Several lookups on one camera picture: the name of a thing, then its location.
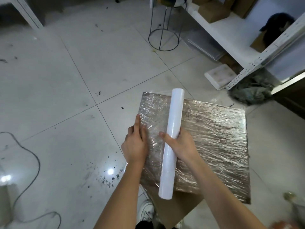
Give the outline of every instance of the white shelf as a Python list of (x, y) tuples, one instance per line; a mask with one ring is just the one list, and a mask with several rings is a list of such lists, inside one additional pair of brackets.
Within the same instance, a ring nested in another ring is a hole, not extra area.
[(232, 13), (229, 17), (208, 23), (199, 13), (199, 6), (188, 2), (188, 13), (243, 67), (259, 57), (250, 47), (259, 32), (257, 27)]

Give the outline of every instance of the tile floor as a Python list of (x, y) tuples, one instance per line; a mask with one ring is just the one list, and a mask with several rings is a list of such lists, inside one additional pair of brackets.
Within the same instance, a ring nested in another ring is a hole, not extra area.
[[(156, 27), (162, 10), (156, 10)], [(266, 226), (290, 219), (291, 207), (281, 195), (305, 193), (305, 121), (275, 102), (246, 108), (232, 101), (203, 76), (217, 62), (183, 41), (171, 52), (155, 52), (147, 43), (149, 24), (148, 0), (96, 0), (49, 13), (39, 32), (1, 29), (0, 58), (7, 63), (0, 62), (0, 131), (13, 133), (41, 162), (39, 176), (17, 204), (18, 217), (56, 210), (61, 228), (92, 228), (122, 176), (120, 145), (142, 92), (170, 95), (180, 87), (186, 98), (246, 110), (248, 207)], [(37, 161), (7, 133), (0, 134), (0, 154), (0, 174), (11, 175), (15, 198), (35, 177)], [(138, 196), (138, 205), (147, 199), (141, 188)], [(12, 228), (51, 229), (58, 223), (48, 215)], [(186, 216), (184, 228), (203, 225), (217, 228), (204, 201)]]

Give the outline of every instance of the hand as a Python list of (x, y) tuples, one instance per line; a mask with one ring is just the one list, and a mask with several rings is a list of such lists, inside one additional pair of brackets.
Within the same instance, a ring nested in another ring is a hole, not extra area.
[(176, 156), (183, 162), (187, 162), (189, 159), (199, 155), (191, 134), (184, 128), (180, 128), (177, 139), (171, 138), (170, 135), (165, 132), (159, 132), (159, 136), (172, 148)]
[(128, 128), (121, 148), (128, 164), (144, 166), (148, 155), (147, 128), (144, 125), (140, 127), (139, 114), (135, 118), (135, 125)]

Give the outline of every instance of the wrapped box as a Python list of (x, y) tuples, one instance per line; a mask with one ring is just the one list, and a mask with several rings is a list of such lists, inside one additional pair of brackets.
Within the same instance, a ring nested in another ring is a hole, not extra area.
[[(166, 131), (170, 96), (144, 92), (140, 103), (141, 123), (149, 133), (149, 155), (141, 176), (144, 187), (158, 187), (164, 142), (159, 131)], [(193, 136), (200, 156), (232, 193), (243, 203), (250, 203), (249, 154), (246, 114), (196, 100), (184, 100), (181, 127)], [(200, 194), (196, 180), (184, 162), (177, 159), (174, 190)]]

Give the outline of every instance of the pant leg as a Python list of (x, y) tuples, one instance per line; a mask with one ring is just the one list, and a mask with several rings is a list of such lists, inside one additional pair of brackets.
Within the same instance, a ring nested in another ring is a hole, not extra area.
[(153, 229), (153, 223), (148, 221), (141, 221), (135, 226), (135, 229)]

